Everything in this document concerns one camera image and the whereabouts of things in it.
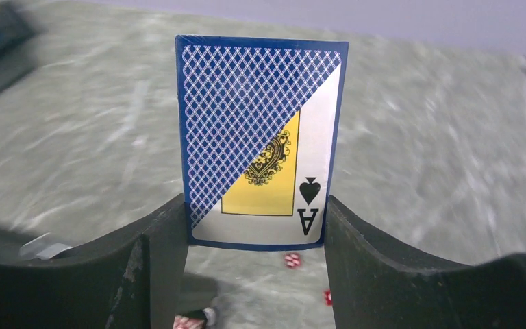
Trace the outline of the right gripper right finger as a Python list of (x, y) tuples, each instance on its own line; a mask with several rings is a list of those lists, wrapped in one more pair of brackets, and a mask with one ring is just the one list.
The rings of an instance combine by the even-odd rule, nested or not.
[(526, 253), (464, 265), (327, 205), (325, 258), (337, 328), (526, 328)]

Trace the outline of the blue playing card deck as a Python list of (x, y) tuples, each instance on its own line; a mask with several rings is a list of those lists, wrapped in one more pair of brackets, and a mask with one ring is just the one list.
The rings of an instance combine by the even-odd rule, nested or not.
[(323, 244), (348, 52), (345, 41), (176, 36), (190, 243)]

